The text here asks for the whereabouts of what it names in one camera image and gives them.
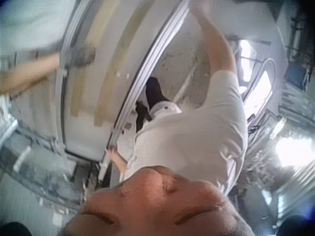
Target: eyebrow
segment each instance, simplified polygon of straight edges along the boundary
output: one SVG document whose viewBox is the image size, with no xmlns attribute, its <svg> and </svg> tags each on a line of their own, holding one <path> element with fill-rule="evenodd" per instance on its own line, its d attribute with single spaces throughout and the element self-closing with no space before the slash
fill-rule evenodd
<svg viewBox="0 0 315 236">
<path fill-rule="evenodd" d="M 218 211 L 219 209 L 220 209 L 220 206 L 211 206 L 207 208 L 191 210 L 191 212 L 187 213 L 186 215 L 181 217 L 179 220 L 175 221 L 175 225 L 177 226 L 182 225 L 188 222 L 189 220 L 191 220 L 192 218 L 194 218 L 195 216 L 198 216 L 200 214 L 207 213 L 207 212 Z"/>
</svg>

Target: sleeve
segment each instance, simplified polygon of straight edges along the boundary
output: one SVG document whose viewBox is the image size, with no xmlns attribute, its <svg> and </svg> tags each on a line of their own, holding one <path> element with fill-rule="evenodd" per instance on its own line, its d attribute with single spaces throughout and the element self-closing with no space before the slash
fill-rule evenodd
<svg viewBox="0 0 315 236">
<path fill-rule="evenodd" d="M 225 156 L 244 159 L 248 145 L 247 120 L 239 93 L 237 76 L 229 71 L 216 72 L 211 80 L 202 113 L 216 122 L 214 133 L 220 133 Z"/>
</svg>

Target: window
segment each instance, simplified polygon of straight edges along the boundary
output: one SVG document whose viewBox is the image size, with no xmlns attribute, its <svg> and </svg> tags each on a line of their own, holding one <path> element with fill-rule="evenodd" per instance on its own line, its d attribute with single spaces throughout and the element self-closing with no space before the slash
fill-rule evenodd
<svg viewBox="0 0 315 236">
<path fill-rule="evenodd" d="M 262 74 L 256 88 L 250 93 L 245 102 L 245 114 L 248 119 L 252 114 L 257 115 L 271 95 L 271 83 L 267 71 Z"/>
</svg>

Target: light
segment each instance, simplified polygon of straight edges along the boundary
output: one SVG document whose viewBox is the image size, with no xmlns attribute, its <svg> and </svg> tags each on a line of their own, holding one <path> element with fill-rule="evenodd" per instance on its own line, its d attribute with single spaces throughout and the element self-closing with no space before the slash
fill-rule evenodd
<svg viewBox="0 0 315 236">
<path fill-rule="evenodd" d="M 242 65 L 242 69 L 244 72 L 244 81 L 245 82 L 249 82 L 251 81 L 252 78 L 252 70 L 251 70 L 251 64 L 250 64 L 250 60 L 242 58 L 241 59 L 241 65 Z"/>
<path fill-rule="evenodd" d="M 251 45 L 246 40 L 241 40 L 240 46 L 242 48 L 241 56 L 245 58 L 251 57 Z M 252 70 L 251 70 L 251 62 L 248 59 L 242 58 L 241 59 L 241 66 L 244 72 L 244 81 L 249 82 L 252 78 Z"/>
<path fill-rule="evenodd" d="M 286 166 L 303 166 L 315 160 L 311 139 L 282 138 L 276 145 L 280 163 Z"/>
<path fill-rule="evenodd" d="M 283 117 L 275 126 L 272 134 L 270 135 L 270 139 L 274 139 L 281 132 L 281 130 L 284 128 L 285 123 L 286 123 L 286 118 Z"/>
<path fill-rule="evenodd" d="M 252 114 L 257 115 L 261 108 L 267 102 L 271 93 L 271 83 L 267 71 L 265 71 L 254 91 L 250 93 L 248 99 L 245 102 L 245 114 L 246 118 L 249 118 Z"/>
<path fill-rule="evenodd" d="M 242 48 L 242 57 L 249 58 L 251 56 L 251 45 L 246 40 L 241 40 L 240 42 Z"/>
<path fill-rule="evenodd" d="M 247 87 L 244 87 L 244 86 L 240 86 L 239 89 L 238 89 L 240 94 L 243 94 L 246 90 L 247 90 Z"/>
</svg>

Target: hand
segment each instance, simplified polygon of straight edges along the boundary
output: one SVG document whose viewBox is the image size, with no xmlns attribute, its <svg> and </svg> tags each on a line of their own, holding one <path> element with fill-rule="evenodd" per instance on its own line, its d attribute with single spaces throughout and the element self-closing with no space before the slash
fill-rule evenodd
<svg viewBox="0 0 315 236">
<path fill-rule="evenodd" d="M 118 146 L 117 145 L 109 146 L 109 148 L 107 149 L 107 152 L 110 154 L 110 157 L 112 155 L 115 155 L 118 152 Z"/>
<path fill-rule="evenodd" d="M 203 15 L 210 15 L 211 0 L 190 0 L 189 10 L 195 17 Z"/>
</svg>

